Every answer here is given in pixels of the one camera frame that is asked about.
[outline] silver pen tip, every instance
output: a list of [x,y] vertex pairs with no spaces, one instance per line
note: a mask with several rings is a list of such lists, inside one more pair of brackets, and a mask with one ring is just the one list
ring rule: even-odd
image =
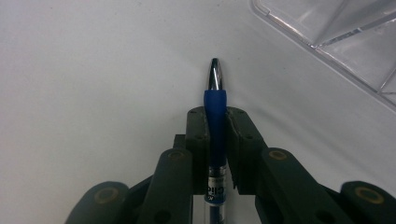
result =
[[212,64],[209,68],[209,82],[208,90],[219,91],[222,90],[222,74],[219,59],[212,59]]

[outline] white table surface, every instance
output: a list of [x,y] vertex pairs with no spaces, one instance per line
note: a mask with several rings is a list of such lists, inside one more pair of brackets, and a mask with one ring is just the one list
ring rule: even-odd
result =
[[[396,195],[396,115],[249,1],[0,1],[0,223],[64,223],[92,186],[154,172],[219,57],[229,105],[321,184]],[[194,223],[202,223],[195,197]],[[228,223],[259,223],[229,191]]]

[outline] blue rubber grip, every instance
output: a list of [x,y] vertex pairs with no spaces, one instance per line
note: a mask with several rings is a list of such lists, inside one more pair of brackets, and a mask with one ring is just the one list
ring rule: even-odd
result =
[[224,133],[227,111],[226,91],[205,91],[204,105],[210,132],[209,166],[218,168],[226,164]]

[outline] transparent plastic tray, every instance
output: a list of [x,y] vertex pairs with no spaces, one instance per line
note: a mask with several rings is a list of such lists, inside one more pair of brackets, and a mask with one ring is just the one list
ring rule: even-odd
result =
[[396,111],[396,1],[253,0],[254,11]]

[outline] pen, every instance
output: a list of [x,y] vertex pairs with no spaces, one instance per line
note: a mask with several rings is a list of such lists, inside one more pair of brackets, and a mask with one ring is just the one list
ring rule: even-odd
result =
[[225,223],[225,172],[226,155],[224,139],[227,95],[222,87],[219,59],[212,59],[209,68],[208,88],[204,106],[210,132],[209,177],[205,195],[205,223]]

